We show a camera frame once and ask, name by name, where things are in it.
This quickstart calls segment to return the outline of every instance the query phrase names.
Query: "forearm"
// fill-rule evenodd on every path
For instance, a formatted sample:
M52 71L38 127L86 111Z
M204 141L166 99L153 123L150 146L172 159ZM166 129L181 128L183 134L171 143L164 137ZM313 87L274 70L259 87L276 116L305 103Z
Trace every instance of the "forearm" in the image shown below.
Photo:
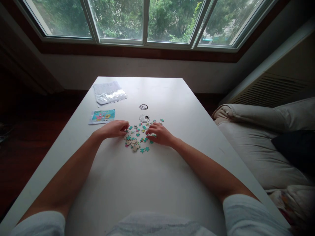
M182 156L199 179L221 202L233 194L245 194L257 199L233 174L197 149L178 138L172 141L171 147Z
M71 204L89 175L103 140L98 134L93 133L56 173L20 222L43 210L56 210L67 217Z

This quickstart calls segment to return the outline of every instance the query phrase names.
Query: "paper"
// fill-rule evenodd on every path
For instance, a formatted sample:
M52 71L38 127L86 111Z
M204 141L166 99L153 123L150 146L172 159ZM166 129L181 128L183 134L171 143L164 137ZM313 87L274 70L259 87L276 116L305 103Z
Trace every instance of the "paper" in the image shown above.
M106 124L106 123L109 123L113 120L115 120L115 109L92 111L89 125Z
M117 102L127 98L127 94L119 86L117 81L104 84L94 84L93 88L98 107L100 107L100 105Z

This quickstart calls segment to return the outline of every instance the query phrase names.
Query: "dark pillow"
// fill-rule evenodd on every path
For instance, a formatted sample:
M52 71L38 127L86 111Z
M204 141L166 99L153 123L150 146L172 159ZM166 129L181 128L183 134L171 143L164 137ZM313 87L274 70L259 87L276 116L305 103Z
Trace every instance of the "dark pillow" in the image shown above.
M271 140L276 149L296 168L315 176L315 133L298 130Z

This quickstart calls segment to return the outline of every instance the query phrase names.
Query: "glass pane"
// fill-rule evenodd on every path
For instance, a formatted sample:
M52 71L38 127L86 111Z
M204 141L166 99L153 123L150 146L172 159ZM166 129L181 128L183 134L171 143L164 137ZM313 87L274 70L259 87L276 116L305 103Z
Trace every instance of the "glass pane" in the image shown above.
M263 0L218 0L200 44L230 45Z
M203 0L151 0L148 41L189 43Z
M80 0L25 0L47 35L91 37Z
M142 39L143 0L90 0L101 38Z

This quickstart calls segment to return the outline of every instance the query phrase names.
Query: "sofa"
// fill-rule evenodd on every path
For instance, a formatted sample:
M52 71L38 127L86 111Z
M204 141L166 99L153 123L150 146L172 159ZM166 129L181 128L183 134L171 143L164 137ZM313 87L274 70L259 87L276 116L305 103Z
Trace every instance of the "sofa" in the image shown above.
M271 139L315 130L315 97L275 108L223 104L212 119L288 222L304 228L312 214L314 180L290 164Z

